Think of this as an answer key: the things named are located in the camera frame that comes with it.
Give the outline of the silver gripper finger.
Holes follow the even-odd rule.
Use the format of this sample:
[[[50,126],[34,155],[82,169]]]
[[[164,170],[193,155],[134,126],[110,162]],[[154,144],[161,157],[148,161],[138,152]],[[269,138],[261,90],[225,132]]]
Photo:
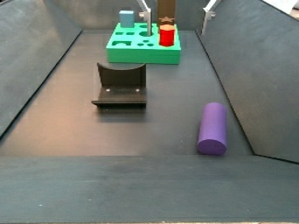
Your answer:
[[[144,19],[146,24],[146,35],[152,35],[152,10],[146,6],[145,0],[136,0],[137,4],[141,8],[141,12],[138,13],[138,17]]]
[[[204,34],[205,33],[208,21],[216,15],[214,9],[216,9],[217,5],[220,4],[220,1],[221,0],[209,0],[209,2],[206,3],[206,5],[202,7],[204,17],[202,17],[200,34]]]

